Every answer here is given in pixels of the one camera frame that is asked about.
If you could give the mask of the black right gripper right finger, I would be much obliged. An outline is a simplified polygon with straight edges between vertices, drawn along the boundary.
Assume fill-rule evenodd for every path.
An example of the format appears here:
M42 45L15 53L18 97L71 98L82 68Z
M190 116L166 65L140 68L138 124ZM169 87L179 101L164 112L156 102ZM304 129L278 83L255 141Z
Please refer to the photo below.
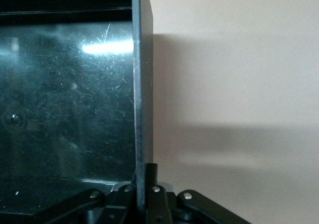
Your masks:
M147 224L247 224L248 221L195 190L176 195L157 182L158 166L146 172Z

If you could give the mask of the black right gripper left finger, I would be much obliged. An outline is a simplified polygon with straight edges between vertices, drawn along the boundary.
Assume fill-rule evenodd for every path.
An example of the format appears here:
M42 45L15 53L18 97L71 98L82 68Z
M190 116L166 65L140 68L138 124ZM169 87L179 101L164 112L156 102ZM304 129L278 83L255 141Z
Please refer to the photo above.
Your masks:
M110 193L87 189L32 216L31 224L123 224L136 201L136 187L125 182Z

